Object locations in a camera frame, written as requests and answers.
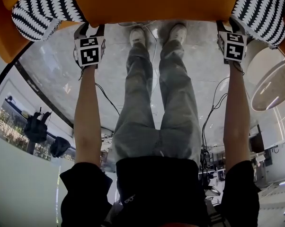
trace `shoe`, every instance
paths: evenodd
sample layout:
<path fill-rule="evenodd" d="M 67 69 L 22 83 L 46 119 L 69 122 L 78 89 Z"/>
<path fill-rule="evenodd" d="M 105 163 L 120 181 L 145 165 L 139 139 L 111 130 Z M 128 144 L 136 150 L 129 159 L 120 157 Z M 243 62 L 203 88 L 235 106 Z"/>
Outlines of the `shoe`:
<path fill-rule="evenodd" d="M 184 24 L 176 24 L 170 31 L 169 41 L 177 40 L 181 44 L 184 43 L 187 36 L 187 28 Z"/>
<path fill-rule="evenodd" d="M 146 37 L 144 31 L 140 27 L 134 27 L 130 32 L 130 44 L 133 46 L 135 43 L 142 43 L 146 46 Z"/>

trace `reflective floor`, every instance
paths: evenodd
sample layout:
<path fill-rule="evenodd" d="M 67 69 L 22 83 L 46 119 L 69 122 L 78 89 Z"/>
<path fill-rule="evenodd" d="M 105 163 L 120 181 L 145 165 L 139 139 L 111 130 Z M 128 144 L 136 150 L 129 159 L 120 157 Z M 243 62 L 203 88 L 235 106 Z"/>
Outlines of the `reflective floor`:
<path fill-rule="evenodd" d="M 211 22 L 184 21 L 188 34 L 183 45 L 185 49 L 184 63 L 192 79 L 195 90 L 199 123 L 204 124 L 214 96 L 214 90 L 220 80 L 229 76 L 229 66 L 223 64 L 223 56 L 216 43 L 216 24 Z M 152 32 L 145 29 L 148 37 L 148 50 L 153 61 L 153 95 L 151 107 L 156 128 L 160 127 L 164 113 L 158 85 L 158 66 L 161 44 L 168 37 L 170 29 L 177 21 L 156 21 L 149 25 Z M 34 43 L 20 58 L 20 62 L 32 80 L 39 86 L 50 101 L 71 121 L 74 120 L 76 101 L 80 88 L 80 69 L 73 59 L 73 34 L 78 26 L 59 30 L 45 42 Z M 123 108 L 125 96 L 125 62 L 131 48 L 129 44 L 130 27 L 117 24 L 106 25 L 106 50 L 102 63 L 96 72 L 96 82 L 99 83 L 110 100 L 119 111 Z M 227 92 L 228 80 L 217 90 L 215 101 Z M 251 95 L 254 86 L 246 82 L 247 92 Z M 207 123 L 205 130 L 209 145 L 223 144 L 223 123 L 225 101 L 215 110 Z M 98 103 L 102 126 L 114 129 L 118 115 L 112 105 L 98 90 Z"/>

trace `leg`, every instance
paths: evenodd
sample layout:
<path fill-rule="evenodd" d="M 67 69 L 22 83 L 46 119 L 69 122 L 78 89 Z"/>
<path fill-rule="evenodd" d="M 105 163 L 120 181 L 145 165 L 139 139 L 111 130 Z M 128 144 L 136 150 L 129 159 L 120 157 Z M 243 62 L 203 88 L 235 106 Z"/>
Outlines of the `leg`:
<path fill-rule="evenodd" d="M 185 37 L 186 29 L 176 25 L 160 54 L 160 90 L 165 109 L 161 123 L 162 152 L 168 157 L 192 159 L 199 165 L 201 131 L 191 78 L 182 61 L 181 44 Z"/>
<path fill-rule="evenodd" d="M 113 137 L 116 161 L 151 155 L 159 135 L 150 106 L 153 70 L 144 41 L 133 43 L 126 67 L 125 103 Z"/>

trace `black bag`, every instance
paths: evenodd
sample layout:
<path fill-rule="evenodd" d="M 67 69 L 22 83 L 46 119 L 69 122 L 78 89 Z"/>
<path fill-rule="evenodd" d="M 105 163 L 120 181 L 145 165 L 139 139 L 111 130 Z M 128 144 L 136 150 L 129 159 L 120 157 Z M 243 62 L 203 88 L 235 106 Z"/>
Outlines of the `black bag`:
<path fill-rule="evenodd" d="M 70 143 L 64 138 L 56 137 L 55 141 L 50 146 L 50 152 L 53 157 L 61 157 L 70 146 Z"/>
<path fill-rule="evenodd" d="M 29 116 L 24 133 L 30 141 L 34 143 L 42 143 L 46 141 L 48 127 L 45 125 L 45 122 L 50 114 L 50 112 L 46 112 L 43 115 L 42 120 L 37 119 L 41 115 L 41 113 L 38 112 L 33 116 Z"/>

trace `zigzag pattern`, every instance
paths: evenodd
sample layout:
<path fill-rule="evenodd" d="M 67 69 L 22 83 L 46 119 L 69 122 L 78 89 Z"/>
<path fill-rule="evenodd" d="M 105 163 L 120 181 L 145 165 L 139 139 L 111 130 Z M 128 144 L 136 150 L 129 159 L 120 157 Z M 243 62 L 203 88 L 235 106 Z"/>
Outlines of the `zigzag pattern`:
<path fill-rule="evenodd" d="M 12 20 L 17 29 L 31 41 L 44 40 L 44 36 L 54 32 L 47 30 L 53 18 L 84 21 L 75 0 L 19 0 L 12 9 Z"/>
<path fill-rule="evenodd" d="M 284 12 L 285 0 L 236 0 L 232 15 L 263 41 L 277 46 L 285 37 Z"/>

